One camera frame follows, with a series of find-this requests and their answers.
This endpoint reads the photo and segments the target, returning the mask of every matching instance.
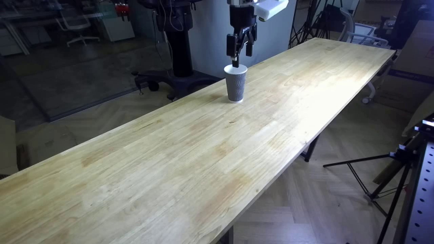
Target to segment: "chair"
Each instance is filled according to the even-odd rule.
[[[374,26],[355,23],[352,15],[344,8],[340,8],[340,14],[344,17],[344,27],[340,33],[339,41],[389,49],[386,40],[374,37]],[[369,82],[367,87],[369,95],[362,99],[363,103],[370,103],[375,97],[375,87],[371,82]]]
[[[85,46],[85,41],[95,40],[100,42],[99,37],[84,37],[82,31],[85,29],[91,27],[89,21],[87,17],[78,14],[74,8],[66,8],[61,11],[61,21],[55,19],[59,29],[65,33],[76,33],[78,37],[70,40],[66,42],[66,46],[69,48],[74,42],[82,42]]]

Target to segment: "black pole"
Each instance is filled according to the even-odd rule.
[[[312,0],[310,7],[308,10],[308,18],[306,22],[302,25],[304,33],[302,33],[302,38],[301,42],[305,42],[309,37],[309,34],[312,34],[312,25],[313,25],[313,18],[314,14],[320,6],[320,0]]]
[[[172,69],[176,78],[192,75],[188,31],[165,31],[172,53]]]
[[[398,186],[397,186],[397,190],[396,190],[396,194],[393,197],[393,201],[392,201],[392,205],[390,205],[390,209],[389,209],[389,213],[384,221],[384,225],[382,225],[382,229],[381,229],[381,233],[379,233],[379,237],[378,237],[378,242],[377,244],[382,244],[382,240],[384,240],[384,236],[385,236],[385,232],[388,231],[388,227],[389,227],[389,223],[392,220],[392,216],[393,216],[393,212],[394,212],[394,208],[396,208],[396,204],[398,201],[398,197],[404,189],[404,183],[405,183],[405,179],[407,179],[407,175],[408,175],[408,171],[409,171],[409,163],[405,163],[405,168],[404,168],[404,172],[403,172],[403,176],[398,182]]]
[[[314,151],[314,147],[316,147],[316,143],[317,143],[317,139],[318,139],[318,137],[320,137],[320,136],[317,136],[317,137],[310,143],[310,145],[309,145],[309,148],[308,148],[308,152],[306,152],[306,153],[302,153],[305,163],[309,163],[309,162],[310,162],[310,158],[312,158],[312,153],[313,153],[313,151]]]
[[[218,240],[219,244],[233,244],[233,227]]]
[[[384,158],[390,158],[390,155],[378,155],[378,156],[371,156],[371,158],[362,158],[362,159],[355,159],[355,160],[346,160],[346,162],[337,162],[332,164],[324,164],[322,168],[333,167],[333,166],[343,166],[343,164],[352,164],[352,163],[359,163],[359,162],[369,162],[369,160],[377,160],[377,159],[384,159]]]

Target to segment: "wall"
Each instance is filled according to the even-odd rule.
[[[240,56],[241,64],[251,67],[287,49],[291,31],[295,2],[268,22],[259,22],[257,41],[253,45],[253,57]],[[190,30],[191,60],[195,71],[213,76],[223,76],[222,68],[230,63],[226,57],[226,34],[229,25],[229,6],[225,0],[203,0],[192,11]]]

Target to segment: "desk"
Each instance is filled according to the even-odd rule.
[[[210,243],[393,53],[310,40],[0,182],[0,243]]]

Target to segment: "light stand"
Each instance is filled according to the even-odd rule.
[[[324,38],[328,38],[328,25],[325,23],[327,22],[325,8],[328,4],[333,6],[335,0],[332,0],[331,3],[328,2],[329,0],[324,2],[321,12],[316,15],[318,7],[321,6],[321,0],[312,0],[310,7],[308,10],[306,21],[299,27],[299,30],[297,31],[293,30],[293,34],[289,41],[289,46],[294,46],[305,42],[309,38],[318,37],[320,31]]]
[[[346,162],[339,162],[339,163],[322,166],[324,168],[329,168],[329,167],[346,164],[350,168],[351,174],[354,175],[356,183],[363,190],[365,195],[369,198],[369,201],[386,217],[384,221],[378,242],[377,242],[378,244],[382,243],[384,236],[388,231],[389,223],[392,220],[393,212],[396,209],[396,204],[397,204],[400,194],[403,191],[409,168],[412,168],[416,163],[420,162],[420,158],[423,156],[423,152],[426,149],[427,143],[432,141],[432,139],[434,139],[432,132],[434,132],[434,124],[430,120],[424,120],[419,124],[419,126],[415,128],[415,136],[412,136],[412,139],[408,140],[405,144],[398,145],[397,149],[392,153],[373,156],[373,158],[355,159],[355,160],[346,160]],[[398,166],[394,167],[394,170],[392,172],[386,174],[385,179],[379,183],[379,186],[373,193],[370,193],[351,164],[369,162],[369,160],[377,160],[377,159],[385,159],[385,158],[393,159],[393,164],[398,164]],[[397,172],[401,168],[404,168],[404,172],[398,181],[398,185],[397,185],[392,205],[389,208],[389,212],[385,212],[377,204],[375,200],[378,198],[378,195],[384,190],[384,187],[386,185],[389,185],[389,182],[397,175]]]

